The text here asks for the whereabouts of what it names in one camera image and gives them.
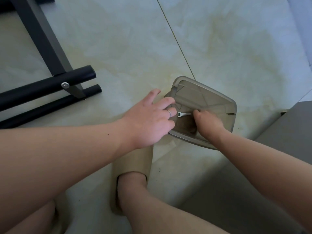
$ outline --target small silver wrench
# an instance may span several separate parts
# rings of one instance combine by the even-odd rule
[[[192,113],[182,113],[182,112],[178,112],[178,117],[182,117],[182,116],[190,116],[192,115]]]

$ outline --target person's left hand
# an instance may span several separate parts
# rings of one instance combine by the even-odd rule
[[[150,91],[143,100],[130,108],[120,119],[134,149],[140,149],[158,142],[174,127],[174,121],[168,120],[170,113],[164,109],[170,104],[174,104],[175,100],[166,97],[153,104],[159,93],[159,89]],[[172,117],[177,114],[175,108],[168,110]]]

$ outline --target black metal frame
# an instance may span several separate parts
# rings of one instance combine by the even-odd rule
[[[91,66],[73,70],[39,4],[54,0],[0,0],[0,14],[16,10],[53,77],[0,94],[0,111],[59,90],[71,95],[0,122],[14,128],[101,92],[99,85],[83,89],[82,82],[96,77]]]

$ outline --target silver ring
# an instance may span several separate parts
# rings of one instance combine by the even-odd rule
[[[171,117],[171,112],[170,112],[169,110],[167,110],[167,109],[164,109],[164,110],[168,111],[168,112],[170,113],[170,117]],[[169,117],[169,118],[170,118],[170,117]]]

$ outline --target hand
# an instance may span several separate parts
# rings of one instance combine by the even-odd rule
[[[222,121],[215,114],[194,110],[193,115],[198,132],[209,142],[213,143],[216,138],[220,137],[220,134],[227,132]]]
[[[121,121],[124,130],[130,137],[130,143],[134,149],[140,149],[158,142],[173,127],[174,121],[168,120],[170,113],[164,110],[170,104],[174,104],[175,100],[171,97],[161,99],[153,104],[159,89],[154,89],[143,98],[140,102],[130,108]],[[171,116],[177,114],[175,108],[168,109]]]

